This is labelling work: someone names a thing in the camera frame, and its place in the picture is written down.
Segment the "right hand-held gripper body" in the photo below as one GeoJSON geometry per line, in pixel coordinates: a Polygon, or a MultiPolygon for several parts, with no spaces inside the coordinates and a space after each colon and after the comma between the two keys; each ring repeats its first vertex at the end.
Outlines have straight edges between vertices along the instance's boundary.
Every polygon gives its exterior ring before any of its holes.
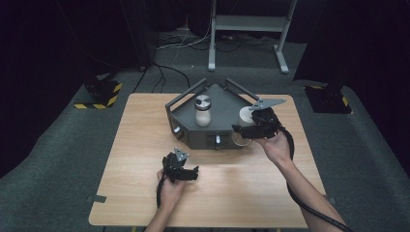
{"type": "Polygon", "coordinates": [[[264,138],[272,138],[282,129],[273,107],[285,103],[285,99],[259,99],[251,108],[251,119],[254,122],[253,131],[264,131],[264,138]]]}

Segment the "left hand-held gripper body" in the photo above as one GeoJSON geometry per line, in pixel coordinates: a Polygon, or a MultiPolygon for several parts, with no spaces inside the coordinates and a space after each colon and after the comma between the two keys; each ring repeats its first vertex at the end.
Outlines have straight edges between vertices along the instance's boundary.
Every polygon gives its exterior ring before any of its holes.
{"type": "Polygon", "coordinates": [[[170,152],[166,157],[162,159],[162,169],[165,176],[167,176],[171,183],[183,175],[189,175],[185,172],[184,165],[190,156],[179,148],[175,147],[173,152],[170,152]]]}

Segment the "person's left hand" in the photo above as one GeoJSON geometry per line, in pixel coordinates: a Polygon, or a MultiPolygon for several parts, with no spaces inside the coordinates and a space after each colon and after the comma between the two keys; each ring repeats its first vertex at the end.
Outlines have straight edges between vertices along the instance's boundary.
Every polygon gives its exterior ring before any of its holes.
{"type": "Polygon", "coordinates": [[[158,173],[157,200],[158,209],[162,212],[172,212],[183,195],[186,181],[176,180],[172,183],[161,169],[158,173]]]}

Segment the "person's right hand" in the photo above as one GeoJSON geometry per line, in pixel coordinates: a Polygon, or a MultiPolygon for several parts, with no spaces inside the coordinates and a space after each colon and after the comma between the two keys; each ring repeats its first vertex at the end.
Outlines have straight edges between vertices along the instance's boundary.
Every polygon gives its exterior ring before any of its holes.
{"type": "Polygon", "coordinates": [[[292,163],[290,147],[282,131],[272,138],[259,138],[256,142],[261,145],[267,158],[279,169],[292,163]]]}

